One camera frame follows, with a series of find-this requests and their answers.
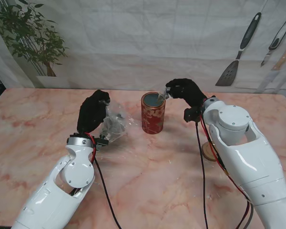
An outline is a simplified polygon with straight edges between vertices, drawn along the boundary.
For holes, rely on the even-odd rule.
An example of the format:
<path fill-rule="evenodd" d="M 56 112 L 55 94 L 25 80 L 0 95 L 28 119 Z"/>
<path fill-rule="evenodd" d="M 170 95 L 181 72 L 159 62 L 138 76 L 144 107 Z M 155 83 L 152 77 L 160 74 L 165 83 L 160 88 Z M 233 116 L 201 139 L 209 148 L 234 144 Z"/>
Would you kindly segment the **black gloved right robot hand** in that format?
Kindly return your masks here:
<path fill-rule="evenodd" d="M 191 79 L 173 79 L 165 86 L 169 88 L 168 94 L 172 98 L 184 99 L 191 107 L 200 107 L 207 99 L 198 85 Z"/>

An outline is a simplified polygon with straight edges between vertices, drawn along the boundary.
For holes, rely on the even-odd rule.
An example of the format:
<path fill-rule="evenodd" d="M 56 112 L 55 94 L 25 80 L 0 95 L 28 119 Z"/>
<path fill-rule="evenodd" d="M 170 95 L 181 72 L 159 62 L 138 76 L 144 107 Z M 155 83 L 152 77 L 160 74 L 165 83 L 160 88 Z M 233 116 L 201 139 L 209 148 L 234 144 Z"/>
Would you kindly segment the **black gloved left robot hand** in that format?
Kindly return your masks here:
<path fill-rule="evenodd" d="M 84 134 L 95 130 L 106 117 L 106 106 L 109 103 L 109 93 L 101 90 L 86 98 L 80 107 L 77 132 Z"/>

